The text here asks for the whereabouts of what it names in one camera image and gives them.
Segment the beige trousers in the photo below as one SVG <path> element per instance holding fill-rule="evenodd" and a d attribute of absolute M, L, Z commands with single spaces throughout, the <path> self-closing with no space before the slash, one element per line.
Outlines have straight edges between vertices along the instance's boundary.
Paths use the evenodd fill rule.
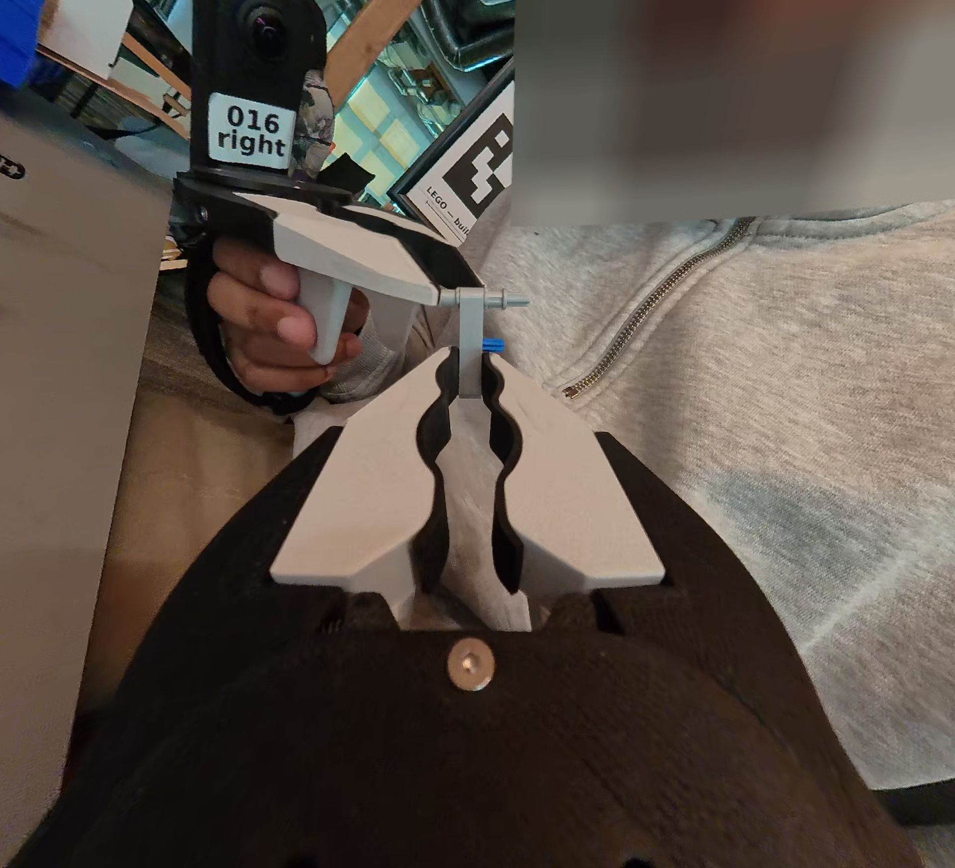
<path fill-rule="evenodd" d="M 289 421 L 221 388 L 184 314 L 151 312 L 87 669 L 110 688 L 198 553 L 292 457 Z"/>

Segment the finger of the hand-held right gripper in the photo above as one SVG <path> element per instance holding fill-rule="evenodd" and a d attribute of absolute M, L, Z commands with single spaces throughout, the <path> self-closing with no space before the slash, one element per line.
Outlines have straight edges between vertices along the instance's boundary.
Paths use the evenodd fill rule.
<path fill-rule="evenodd" d="M 399 241 L 425 275 L 440 289 L 484 286 L 460 250 L 427 225 L 385 209 L 364 205 L 344 206 L 343 218 L 362 229 Z"/>
<path fill-rule="evenodd" d="M 273 251 L 283 262 L 347 282 L 366 296 L 437 305 L 439 286 L 393 236 L 302 202 L 254 193 L 240 197 L 274 213 Z"/>

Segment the blue plastic bin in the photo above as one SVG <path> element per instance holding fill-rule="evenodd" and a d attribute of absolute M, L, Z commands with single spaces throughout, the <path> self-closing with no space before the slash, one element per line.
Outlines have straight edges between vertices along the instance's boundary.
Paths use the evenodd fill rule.
<path fill-rule="evenodd" d="M 44 0 L 1 0 L 1 83 L 19 88 L 33 63 Z"/>

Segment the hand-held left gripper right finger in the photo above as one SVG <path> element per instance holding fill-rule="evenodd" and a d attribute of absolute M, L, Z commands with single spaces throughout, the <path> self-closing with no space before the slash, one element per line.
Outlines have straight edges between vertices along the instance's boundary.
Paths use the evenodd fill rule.
<path fill-rule="evenodd" d="M 481 362 L 481 616 L 662 584 L 665 566 L 588 424 L 499 354 Z"/>

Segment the pale cardboard box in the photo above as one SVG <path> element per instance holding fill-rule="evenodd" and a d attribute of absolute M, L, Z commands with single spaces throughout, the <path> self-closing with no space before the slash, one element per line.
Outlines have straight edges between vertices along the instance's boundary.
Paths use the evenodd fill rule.
<path fill-rule="evenodd" d="M 29 92 L 1 118 L 6 864 L 61 787 L 171 188 Z"/>

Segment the grey zip sweatshirt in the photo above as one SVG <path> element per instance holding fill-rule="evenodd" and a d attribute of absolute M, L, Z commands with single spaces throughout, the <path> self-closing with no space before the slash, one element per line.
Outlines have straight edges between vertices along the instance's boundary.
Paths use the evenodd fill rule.
<path fill-rule="evenodd" d="M 518 228 L 507 358 L 715 530 L 878 790 L 953 779 L 953 201 Z"/>

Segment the person's right forearm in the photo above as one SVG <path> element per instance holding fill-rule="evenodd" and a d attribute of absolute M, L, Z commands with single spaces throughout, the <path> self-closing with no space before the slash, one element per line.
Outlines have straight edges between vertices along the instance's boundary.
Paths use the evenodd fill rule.
<path fill-rule="evenodd" d="M 341 365 L 334 377 L 318 390 L 318 396 L 332 405 L 345 405 L 377 396 L 430 355 L 435 339 L 428 310 L 418 308 L 402 349 L 390 349 L 383 342 L 374 311 L 357 335 L 361 352 Z"/>

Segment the framed marker sign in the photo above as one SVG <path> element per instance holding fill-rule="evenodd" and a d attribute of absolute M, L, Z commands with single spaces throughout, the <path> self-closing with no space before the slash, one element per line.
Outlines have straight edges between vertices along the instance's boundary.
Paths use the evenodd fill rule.
<path fill-rule="evenodd" d="M 388 190 L 405 215 L 457 247 L 512 182 L 515 61 L 510 59 Z"/>

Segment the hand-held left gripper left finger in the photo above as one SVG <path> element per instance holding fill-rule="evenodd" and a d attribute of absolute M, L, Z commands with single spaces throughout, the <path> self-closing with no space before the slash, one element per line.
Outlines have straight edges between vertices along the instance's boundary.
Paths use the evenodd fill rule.
<path fill-rule="evenodd" d="M 443 349 L 348 419 L 271 565 L 277 584 L 378 594 L 409 623 L 448 558 L 436 458 L 455 398 L 456 350 Z"/>

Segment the grey lego beam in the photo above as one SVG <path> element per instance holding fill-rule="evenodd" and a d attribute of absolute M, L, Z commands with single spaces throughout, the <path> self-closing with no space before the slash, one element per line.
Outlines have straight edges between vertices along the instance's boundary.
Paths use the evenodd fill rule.
<path fill-rule="evenodd" d="M 484 288 L 458 289 L 459 397 L 481 398 Z"/>

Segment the person's right hand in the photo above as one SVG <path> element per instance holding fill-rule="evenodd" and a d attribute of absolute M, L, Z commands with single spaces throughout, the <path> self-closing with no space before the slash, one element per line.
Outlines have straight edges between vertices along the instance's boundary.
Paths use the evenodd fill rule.
<path fill-rule="evenodd" d="M 318 388 L 362 352 L 360 333 L 370 308 L 360 291 L 352 290 L 334 357 L 320 365 L 309 355 L 316 326 L 296 303 L 297 269 L 226 237 L 215 243 L 212 255 L 217 272 L 207 299 L 221 317 L 230 367 L 250 392 L 297 394 Z"/>

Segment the grey lego axle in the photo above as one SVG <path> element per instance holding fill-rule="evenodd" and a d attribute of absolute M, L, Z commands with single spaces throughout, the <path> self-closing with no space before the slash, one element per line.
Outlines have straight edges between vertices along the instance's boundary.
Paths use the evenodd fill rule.
<path fill-rule="evenodd" d="M 458 288 L 439 290 L 437 300 L 439 308 L 458 308 L 468 302 L 479 302 L 486 310 L 525 308 L 530 305 L 528 297 L 504 289 Z"/>

